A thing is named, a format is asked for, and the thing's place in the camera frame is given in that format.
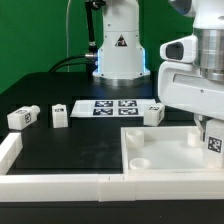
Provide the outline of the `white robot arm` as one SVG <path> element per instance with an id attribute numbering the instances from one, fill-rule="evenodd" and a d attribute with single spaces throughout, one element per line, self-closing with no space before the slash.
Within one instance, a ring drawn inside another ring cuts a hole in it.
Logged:
<path id="1" fill-rule="evenodd" d="M 130 85 L 147 76 L 139 40 L 138 0 L 84 0 L 88 28 L 101 10 L 103 44 L 90 48 L 97 61 L 93 77 L 109 85 Z M 195 114 L 206 140 L 224 137 L 224 0 L 168 0 L 194 19 L 193 33 L 160 47 L 158 96 L 163 104 Z"/>

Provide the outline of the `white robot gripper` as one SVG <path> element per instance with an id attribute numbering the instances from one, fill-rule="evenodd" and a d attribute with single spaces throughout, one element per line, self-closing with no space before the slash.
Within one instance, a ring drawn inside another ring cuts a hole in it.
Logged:
<path id="1" fill-rule="evenodd" d="M 202 34 L 170 41 L 160 47 L 160 56 L 160 101 L 195 113 L 204 142 L 207 117 L 224 120 L 224 37 Z"/>

